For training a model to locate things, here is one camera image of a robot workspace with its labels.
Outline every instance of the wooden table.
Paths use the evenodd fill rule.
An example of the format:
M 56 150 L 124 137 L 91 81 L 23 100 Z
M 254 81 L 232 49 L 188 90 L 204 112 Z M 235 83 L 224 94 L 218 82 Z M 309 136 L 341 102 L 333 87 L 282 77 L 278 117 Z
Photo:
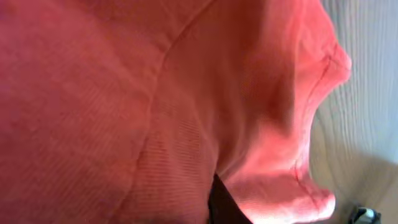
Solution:
M 313 178 L 338 197 L 333 218 L 321 223 L 345 223 L 351 201 L 379 210 L 385 224 L 398 223 L 398 1 L 323 4 L 353 72 L 312 127 Z

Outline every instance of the garment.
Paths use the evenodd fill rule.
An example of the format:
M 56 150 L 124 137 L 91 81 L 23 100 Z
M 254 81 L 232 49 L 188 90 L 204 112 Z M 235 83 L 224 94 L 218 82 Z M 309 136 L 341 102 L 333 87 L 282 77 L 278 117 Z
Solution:
M 317 0 L 0 1 L 0 222 L 327 218 L 313 114 L 350 62 Z

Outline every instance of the ribbed fabric texture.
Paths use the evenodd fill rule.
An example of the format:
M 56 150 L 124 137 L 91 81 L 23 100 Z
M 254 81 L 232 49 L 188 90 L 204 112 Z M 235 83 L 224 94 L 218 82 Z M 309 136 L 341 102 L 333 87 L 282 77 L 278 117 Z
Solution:
M 0 223 L 327 218 L 313 114 L 349 75 L 317 0 L 0 1 Z

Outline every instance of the red cloth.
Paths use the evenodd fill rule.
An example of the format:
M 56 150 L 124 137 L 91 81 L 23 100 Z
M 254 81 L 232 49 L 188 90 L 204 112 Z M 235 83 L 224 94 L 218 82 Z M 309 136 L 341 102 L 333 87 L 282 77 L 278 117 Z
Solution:
M 348 78 L 318 0 L 0 1 L 0 223 L 330 216 L 313 114 Z

